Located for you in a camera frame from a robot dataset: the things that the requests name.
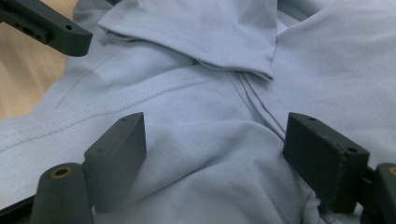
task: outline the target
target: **wooden surface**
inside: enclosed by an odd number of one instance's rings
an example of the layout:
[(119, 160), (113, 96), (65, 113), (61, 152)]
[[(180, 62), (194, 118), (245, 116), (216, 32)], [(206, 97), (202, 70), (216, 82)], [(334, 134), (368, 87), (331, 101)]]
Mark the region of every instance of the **wooden surface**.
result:
[[(42, 0), (71, 19), (77, 0)], [(29, 113), (64, 71), (66, 56), (0, 23), (0, 119)]]

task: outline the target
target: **wrinkled fabric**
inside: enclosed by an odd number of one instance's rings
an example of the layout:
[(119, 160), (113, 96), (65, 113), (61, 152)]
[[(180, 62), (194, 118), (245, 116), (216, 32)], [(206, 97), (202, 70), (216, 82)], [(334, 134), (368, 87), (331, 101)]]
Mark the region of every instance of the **wrinkled fabric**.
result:
[(0, 207), (144, 112), (148, 156), (124, 209), (97, 223), (339, 223), (284, 160), (286, 120), (325, 121), (372, 166), (396, 159), (394, 8), (336, 0), (287, 28), (275, 1), (80, 0), (89, 54), (30, 115), (0, 121)]

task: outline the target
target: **wooden table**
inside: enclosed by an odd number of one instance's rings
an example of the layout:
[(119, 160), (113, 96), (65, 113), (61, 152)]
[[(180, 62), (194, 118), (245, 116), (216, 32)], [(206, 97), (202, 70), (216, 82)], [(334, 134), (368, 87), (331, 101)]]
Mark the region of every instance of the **wooden table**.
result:
[[(77, 0), (42, 0), (71, 19)], [(66, 56), (0, 23), (0, 119), (29, 113), (64, 72)]]

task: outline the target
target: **cloth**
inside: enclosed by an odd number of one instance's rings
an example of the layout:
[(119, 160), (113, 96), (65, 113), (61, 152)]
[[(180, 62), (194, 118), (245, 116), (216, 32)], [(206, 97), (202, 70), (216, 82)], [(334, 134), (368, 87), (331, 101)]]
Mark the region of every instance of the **cloth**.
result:
[(82, 162), (117, 119), (144, 112), (148, 157), (128, 221), (336, 223), (282, 157), (287, 114), (372, 149), (372, 165), (395, 161), (395, 7), (337, 0), (276, 37), (271, 0), (80, 0), (89, 55), (68, 60), (30, 115), (0, 121), (0, 207), (34, 194), (51, 166)]

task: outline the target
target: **garment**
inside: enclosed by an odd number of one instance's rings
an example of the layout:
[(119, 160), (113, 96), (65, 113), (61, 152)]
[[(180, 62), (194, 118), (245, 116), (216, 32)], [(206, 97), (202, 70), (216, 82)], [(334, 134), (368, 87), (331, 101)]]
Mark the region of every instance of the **garment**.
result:
[[(321, 217), (282, 147), (293, 111), (379, 147), (372, 164), (395, 158), (386, 149), (395, 141), (395, 56), (385, 45), (396, 37), (377, 16), (391, 10), (360, 4), (338, 0), (276, 37), (276, 1), (81, 0), (75, 20), (94, 33), (89, 54), (68, 60), (30, 115), (0, 121), (0, 206), (33, 194), (51, 166), (82, 162), (117, 119), (144, 112), (148, 157), (123, 211), (128, 221), (336, 222)], [(378, 73), (388, 81), (371, 77)]]

